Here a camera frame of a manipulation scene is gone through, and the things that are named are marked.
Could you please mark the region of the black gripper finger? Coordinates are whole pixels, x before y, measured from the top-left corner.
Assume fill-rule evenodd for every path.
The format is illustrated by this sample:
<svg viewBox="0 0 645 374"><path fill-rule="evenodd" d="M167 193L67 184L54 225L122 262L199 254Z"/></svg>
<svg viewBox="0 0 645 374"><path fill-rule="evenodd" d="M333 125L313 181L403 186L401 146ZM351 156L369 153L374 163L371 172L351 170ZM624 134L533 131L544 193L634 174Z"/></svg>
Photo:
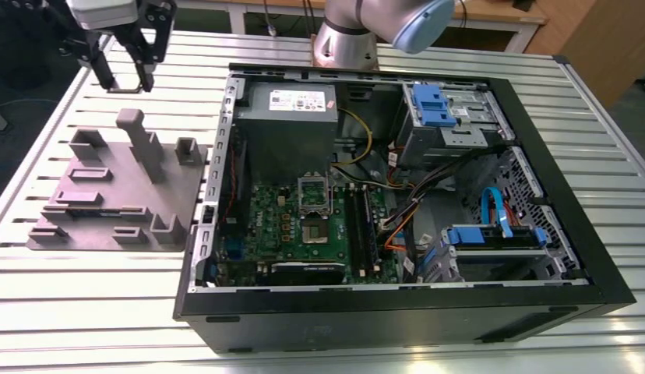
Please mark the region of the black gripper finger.
<svg viewBox="0 0 645 374"><path fill-rule="evenodd" d="M138 19L127 24L114 26L115 39L125 47L134 60L135 70L139 76L141 90L150 92L154 88L154 70L158 63L166 58L170 36L175 25L177 2L167 1L137 1ZM147 42L141 30L141 22L145 21L154 29L155 37Z"/></svg>
<svg viewBox="0 0 645 374"><path fill-rule="evenodd" d="M89 67L103 89L115 85L115 78L101 49L101 34L83 29L71 30L63 39L65 49L73 53L82 66Z"/></svg>

